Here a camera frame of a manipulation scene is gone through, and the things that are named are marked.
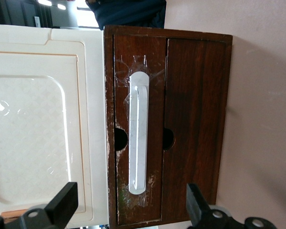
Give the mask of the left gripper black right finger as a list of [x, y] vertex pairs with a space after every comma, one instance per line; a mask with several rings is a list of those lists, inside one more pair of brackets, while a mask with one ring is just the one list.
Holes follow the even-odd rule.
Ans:
[[231, 213], [217, 205], [209, 205], [197, 184], [186, 186], [186, 209], [191, 229], [274, 229], [270, 221], [259, 217], [248, 217], [244, 223], [236, 221]]

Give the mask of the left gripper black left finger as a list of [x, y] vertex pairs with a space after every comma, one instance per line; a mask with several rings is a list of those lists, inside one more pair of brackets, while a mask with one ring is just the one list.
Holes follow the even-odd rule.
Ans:
[[9, 223], [0, 216], [0, 229], [64, 229], [77, 208], [78, 184], [68, 182], [44, 208], [27, 210]]

